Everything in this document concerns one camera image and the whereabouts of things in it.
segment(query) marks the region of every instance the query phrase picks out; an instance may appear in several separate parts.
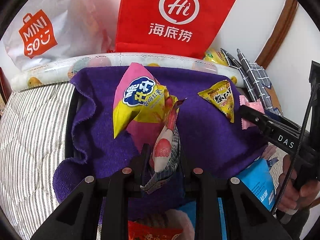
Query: purple cloth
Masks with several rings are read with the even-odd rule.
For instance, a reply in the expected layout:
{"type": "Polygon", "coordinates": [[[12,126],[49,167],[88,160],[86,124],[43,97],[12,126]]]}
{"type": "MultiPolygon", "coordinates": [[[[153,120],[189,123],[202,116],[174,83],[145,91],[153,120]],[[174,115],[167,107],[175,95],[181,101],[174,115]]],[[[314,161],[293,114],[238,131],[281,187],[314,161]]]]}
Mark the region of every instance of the purple cloth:
{"type": "MultiPolygon", "coordinates": [[[[70,81],[83,96],[73,121],[72,139],[80,158],[64,160],[55,171],[53,188],[61,202],[88,175],[110,176],[137,155],[130,135],[123,131],[113,139],[112,106],[116,87],[127,67],[98,67],[80,70],[70,81]]],[[[242,130],[236,87],[230,81],[235,100],[235,123],[198,92],[227,79],[224,76],[176,68],[147,67],[170,94],[188,98],[180,107],[177,127],[181,146],[194,166],[219,178],[238,174],[259,157],[267,142],[257,127],[242,130]]],[[[182,176],[178,173],[162,188],[143,199],[129,200],[129,219],[164,212],[184,203],[182,176]]]]}

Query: pink snack package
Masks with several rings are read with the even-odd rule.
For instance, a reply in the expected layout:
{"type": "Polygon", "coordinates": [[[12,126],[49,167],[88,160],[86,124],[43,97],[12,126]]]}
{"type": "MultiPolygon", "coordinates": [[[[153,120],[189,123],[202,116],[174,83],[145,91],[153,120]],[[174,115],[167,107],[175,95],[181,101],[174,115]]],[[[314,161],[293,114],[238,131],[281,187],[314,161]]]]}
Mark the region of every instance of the pink snack package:
{"type": "MultiPolygon", "coordinates": [[[[260,99],[258,99],[256,102],[249,102],[245,96],[240,95],[239,100],[240,100],[241,106],[242,105],[249,106],[249,107],[259,111],[260,113],[264,114],[264,109],[263,109],[263,106],[262,106],[260,99]]],[[[248,129],[251,126],[255,126],[255,124],[249,122],[248,120],[241,119],[241,121],[242,121],[242,130],[248,129]]]]}

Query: red shopping bag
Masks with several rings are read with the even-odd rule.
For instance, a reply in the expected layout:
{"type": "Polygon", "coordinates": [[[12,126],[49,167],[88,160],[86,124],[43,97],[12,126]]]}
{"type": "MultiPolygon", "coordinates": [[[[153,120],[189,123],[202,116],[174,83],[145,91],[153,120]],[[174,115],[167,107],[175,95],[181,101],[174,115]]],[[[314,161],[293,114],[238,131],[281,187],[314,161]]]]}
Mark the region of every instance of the red shopping bag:
{"type": "Polygon", "coordinates": [[[121,0],[116,52],[202,59],[236,0],[121,0]]]}
{"type": "Polygon", "coordinates": [[[24,43],[25,56],[39,56],[58,44],[51,21],[43,10],[39,10],[33,16],[31,13],[26,14],[23,23],[19,33],[24,43]]]}

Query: metal screw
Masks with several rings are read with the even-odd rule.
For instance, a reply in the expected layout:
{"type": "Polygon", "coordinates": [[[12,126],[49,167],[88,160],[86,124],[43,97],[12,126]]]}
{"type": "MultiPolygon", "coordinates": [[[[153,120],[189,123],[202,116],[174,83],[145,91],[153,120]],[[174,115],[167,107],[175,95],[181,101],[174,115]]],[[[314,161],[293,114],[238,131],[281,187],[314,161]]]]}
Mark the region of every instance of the metal screw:
{"type": "Polygon", "coordinates": [[[230,181],[232,184],[239,184],[240,183],[240,180],[236,177],[231,178],[230,181]]]}
{"type": "Polygon", "coordinates": [[[91,182],[94,181],[94,177],[93,177],[93,176],[85,177],[84,181],[85,181],[86,183],[91,183],[91,182]]]}
{"type": "Polygon", "coordinates": [[[132,169],[129,168],[129,167],[122,169],[122,173],[123,173],[123,174],[130,174],[131,172],[132,172],[132,169]]]}
{"type": "Polygon", "coordinates": [[[202,173],[203,173],[203,169],[201,169],[201,168],[194,168],[194,169],[193,169],[193,172],[194,172],[195,174],[202,174],[202,173]]]}

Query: blue snack package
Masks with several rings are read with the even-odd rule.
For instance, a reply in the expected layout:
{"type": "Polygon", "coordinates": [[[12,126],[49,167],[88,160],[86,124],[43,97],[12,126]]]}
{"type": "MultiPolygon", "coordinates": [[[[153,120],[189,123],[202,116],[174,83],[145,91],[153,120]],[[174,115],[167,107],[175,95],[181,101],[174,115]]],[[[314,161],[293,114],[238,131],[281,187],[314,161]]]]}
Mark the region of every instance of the blue snack package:
{"type": "Polygon", "coordinates": [[[270,211],[275,203],[275,188],[265,159],[258,159],[237,176],[270,211]]]}

